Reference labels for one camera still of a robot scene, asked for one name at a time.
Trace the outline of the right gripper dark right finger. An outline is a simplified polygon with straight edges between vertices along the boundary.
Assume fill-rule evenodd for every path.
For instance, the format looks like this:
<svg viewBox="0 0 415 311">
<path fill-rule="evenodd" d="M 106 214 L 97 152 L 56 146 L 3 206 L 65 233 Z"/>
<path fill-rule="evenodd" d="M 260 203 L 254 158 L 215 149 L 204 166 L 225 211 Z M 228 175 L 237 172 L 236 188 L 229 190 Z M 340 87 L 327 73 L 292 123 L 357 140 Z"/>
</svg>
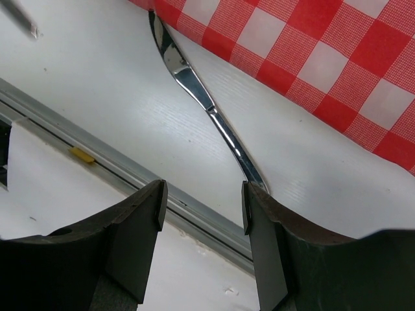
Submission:
<svg viewBox="0 0 415 311">
<path fill-rule="evenodd" d="M 242 185 L 262 310 L 413 310 L 414 231 L 360 239 L 323 228 L 257 184 Z"/>
</svg>

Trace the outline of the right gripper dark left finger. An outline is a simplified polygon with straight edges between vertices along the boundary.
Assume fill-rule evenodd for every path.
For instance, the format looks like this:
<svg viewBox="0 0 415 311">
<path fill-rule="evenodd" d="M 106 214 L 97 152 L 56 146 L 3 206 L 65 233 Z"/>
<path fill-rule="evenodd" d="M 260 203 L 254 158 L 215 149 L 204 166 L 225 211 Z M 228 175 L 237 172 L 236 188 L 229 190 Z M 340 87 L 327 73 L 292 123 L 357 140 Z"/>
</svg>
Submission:
<svg viewBox="0 0 415 311">
<path fill-rule="evenodd" d="M 136 310 L 143 302 L 168 188 L 53 231 L 1 242 L 2 310 Z"/>
</svg>

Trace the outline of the silver table knife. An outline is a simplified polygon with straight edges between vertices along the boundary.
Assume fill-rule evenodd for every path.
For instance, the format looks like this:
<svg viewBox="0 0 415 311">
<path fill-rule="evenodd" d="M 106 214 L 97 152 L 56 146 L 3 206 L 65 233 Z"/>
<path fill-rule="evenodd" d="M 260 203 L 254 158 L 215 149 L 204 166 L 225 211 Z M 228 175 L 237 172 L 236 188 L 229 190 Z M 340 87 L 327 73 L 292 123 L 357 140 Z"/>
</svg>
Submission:
<svg viewBox="0 0 415 311">
<path fill-rule="evenodd" d="M 245 178 L 258 184 L 259 187 L 267 192 L 267 183 L 261 176 L 251 155 L 219 107 L 215 104 L 215 101 L 191 64 L 187 61 L 180 47 L 176 44 L 164 22 L 153 10 L 148 12 L 148 19 L 155 44 L 168 72 L 170 72 L 176 83 L 202 107 L 212 120 L 238 162 Z"/>
</svg>

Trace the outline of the red white checkered cloth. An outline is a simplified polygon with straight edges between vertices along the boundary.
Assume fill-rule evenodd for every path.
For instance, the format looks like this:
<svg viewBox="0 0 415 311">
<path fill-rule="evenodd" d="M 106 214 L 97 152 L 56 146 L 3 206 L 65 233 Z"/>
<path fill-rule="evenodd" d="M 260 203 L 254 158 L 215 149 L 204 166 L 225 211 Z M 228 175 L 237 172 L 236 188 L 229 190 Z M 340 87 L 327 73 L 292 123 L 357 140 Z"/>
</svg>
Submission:
<svg viewBox="0 0 415 311">
<path fill-rule="evenodd" d="M 371 153 L 414 172 L 414 2 L 138 1 Z"/>
</svg>

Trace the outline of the silver fork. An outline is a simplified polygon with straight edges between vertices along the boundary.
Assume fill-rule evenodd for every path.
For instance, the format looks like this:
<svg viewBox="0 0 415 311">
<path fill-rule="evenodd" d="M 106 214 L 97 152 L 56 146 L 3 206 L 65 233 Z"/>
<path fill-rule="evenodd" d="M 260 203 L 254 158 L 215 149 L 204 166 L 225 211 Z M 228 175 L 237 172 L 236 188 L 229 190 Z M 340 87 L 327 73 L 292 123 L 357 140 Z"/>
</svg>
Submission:
<svg viewBox="0 0 415 311">
<path fill-rule="evenodd" d="M 29 38 L 37 40 L 40 37 L 40 30 L 36 22 L 18 1 L 1 0 L 1 10 Z"/>
</svg>

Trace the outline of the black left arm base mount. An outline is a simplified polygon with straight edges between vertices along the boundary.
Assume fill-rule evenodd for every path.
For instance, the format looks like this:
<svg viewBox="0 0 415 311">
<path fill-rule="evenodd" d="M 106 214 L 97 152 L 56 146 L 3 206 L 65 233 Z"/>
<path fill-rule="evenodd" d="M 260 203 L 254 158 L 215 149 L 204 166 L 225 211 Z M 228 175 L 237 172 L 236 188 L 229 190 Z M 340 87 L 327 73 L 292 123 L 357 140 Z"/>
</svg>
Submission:
<svg viewBox="0 0 415 311">
<path fill-rule="evenodd" d="M 1 121 L 0 125 L 0 182 L 7 188 L 8 151 L 10 144 L 11 125 Z"/>
</svg>

